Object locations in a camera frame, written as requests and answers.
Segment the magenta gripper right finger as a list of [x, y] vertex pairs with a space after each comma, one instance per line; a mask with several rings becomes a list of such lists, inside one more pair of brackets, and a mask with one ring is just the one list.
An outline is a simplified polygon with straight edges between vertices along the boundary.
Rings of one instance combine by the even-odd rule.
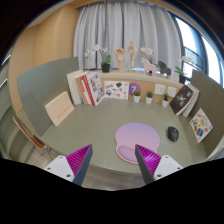
[[153, 176], [159, 165], [161, 156], [139, 144], [135, 145], [135, 156], [145, 184], [152, 183], [154, 181]]

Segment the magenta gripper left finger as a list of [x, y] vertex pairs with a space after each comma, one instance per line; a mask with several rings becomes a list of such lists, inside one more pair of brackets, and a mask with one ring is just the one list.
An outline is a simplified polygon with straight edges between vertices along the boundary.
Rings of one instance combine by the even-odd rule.
[[68, 164], [71, 170], [73, 171], [74, 174], [73, 182], [76, 185], [79, 186], [82, 185], [92, 155], [93, 155], [92, 145], [87, 145], [66, 157]]

